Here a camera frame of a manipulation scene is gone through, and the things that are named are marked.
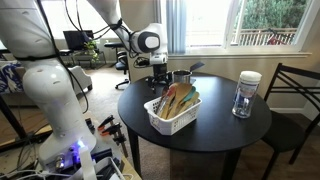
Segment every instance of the white basket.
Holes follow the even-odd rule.
[[[149,101],[144,104],[144,108],[149,114],[150,124],[158,130],[162,135],[173,135],[190,122],[194,121],[198,117],[198,110],[201,104],[201,99],[195,102],[195,105],[185,110],[183,113],[178,114],[171,119],[162,119],[155,114],[161,97]]]

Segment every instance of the blue light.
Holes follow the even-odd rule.
[[[84,147],[84,144],[83,144],[83,142],[82,142],[81,140],[79,140],[77,144],[78,144],[78,146],[79,146],[80,148],[83,148],[83,147]]]

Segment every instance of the computer monitor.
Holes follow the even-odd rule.
[[[63,34],[70,50],[83,50],[84,43],[90,40],[89,37],[93,39],[92,30],[63,31]]]

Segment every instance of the white robot body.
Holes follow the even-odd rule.
[[[167,38],[161,24],[153,23],[132,33],[121,21],[118,0],[88,1],[127,49],[151,53],[151,65],[167,62]],[[25,93],[43,111],[53,129],[39,149],[42,169],[55,171],[57,158],[64,160],[61,163],[64,168],[72,166],[74,153],[83,146],[91,153],[112,149],[113,156],[121,159],[119,147],[111,136],[101,137],[97,131],[92,134],[88,129],[70,78],[56,57],[47,25],[35,0],[0,0],[0,24],[0,40],[26,68],[23,77]]]
[[[33,0],[0,1],[0,24],[1,41],[26,69],[26,95],[53,129],[39,149],[42,169],[54,171],[60,155],[65,157],[65,167],[72,166],[70,148],[76,152],[81,141],[91,151],[97,138],[86,125],[68,73],[57,58],[48,58],[55,55],[55,50],[37,4]]]
[[[22,65],[27,69],[23,76],[24,91],[45,114],[53,130],[40,146],[39,162],[52,171],[57,156],[63,154],[65,166],[71,166],[72,153],[79,148],[76,144],[82,141],[91,151],[96,138],[84,121],[68,74],[56,59],[22,61]]]

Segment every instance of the round black table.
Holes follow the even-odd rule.
[[[225,152],[222,179],[232,179],[243,147],[260,140],[271,125],[271,112],[257,95],[251,116],[240,119],[231,112],[237,82],[209,74],[193,73],[193,84],[200,93],[202,104],[198,118],[172,136],[161,135],[149,122],[144,103],[161,96],[156,94],[145,79],[126,88],[118,102],[118,112],[126,124],[134,167],[141,175],[138,136],[162,147],[193,152]]]

